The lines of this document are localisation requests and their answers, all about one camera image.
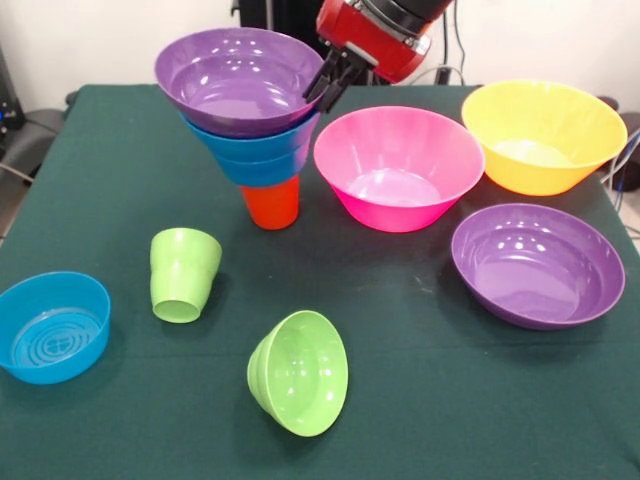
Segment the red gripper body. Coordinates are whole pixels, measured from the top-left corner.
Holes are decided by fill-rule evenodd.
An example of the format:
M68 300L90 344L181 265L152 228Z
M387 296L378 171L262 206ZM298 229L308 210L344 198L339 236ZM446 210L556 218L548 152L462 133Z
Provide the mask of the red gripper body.
M338 51L347 50L364 59L391 84L411 76L431 47L425 29L417 34L394 30L375 13L370 1L324 1L316 31Z

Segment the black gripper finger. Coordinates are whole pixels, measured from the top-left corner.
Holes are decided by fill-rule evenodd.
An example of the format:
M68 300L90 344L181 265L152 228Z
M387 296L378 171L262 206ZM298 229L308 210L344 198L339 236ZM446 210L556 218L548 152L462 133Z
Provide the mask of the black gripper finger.
M338 59L326 61L327 66L324 70L328 85L322 95L322 99L319 101L319 111L322 113L329 113L346 89L352 85L363 72L368 70L368 62L366 60L357 56L347 56L343 60L344 67L341 73L334 79L331 79L331 76L335 75L339 63L340 61Z
M330 48L321 68L316 72L313 80L303 93L305 101L316 101L327 89L332 80L332 75L341 58L341 53L336 48Z

